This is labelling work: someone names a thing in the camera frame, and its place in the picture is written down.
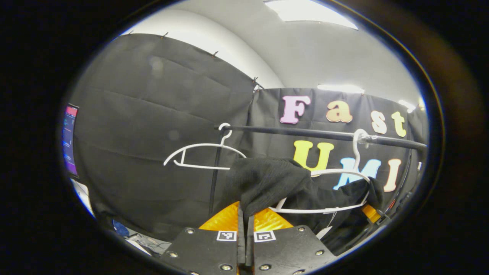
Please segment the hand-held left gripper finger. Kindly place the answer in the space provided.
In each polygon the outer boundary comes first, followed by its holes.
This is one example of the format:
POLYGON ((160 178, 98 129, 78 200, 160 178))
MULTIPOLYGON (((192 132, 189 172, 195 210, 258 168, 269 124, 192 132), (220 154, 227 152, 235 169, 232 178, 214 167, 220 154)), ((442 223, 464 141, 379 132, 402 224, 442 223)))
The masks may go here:
POLYGON ((309 227, 292 226, 271 209, 248 225, 246 265, 254 275, 307 275, 337 259, 309 227))
POLYGON ((160 261, 185 275, 238 275, 246 261, 246 241, 239 202, 200 227, 185 227, 160 261))

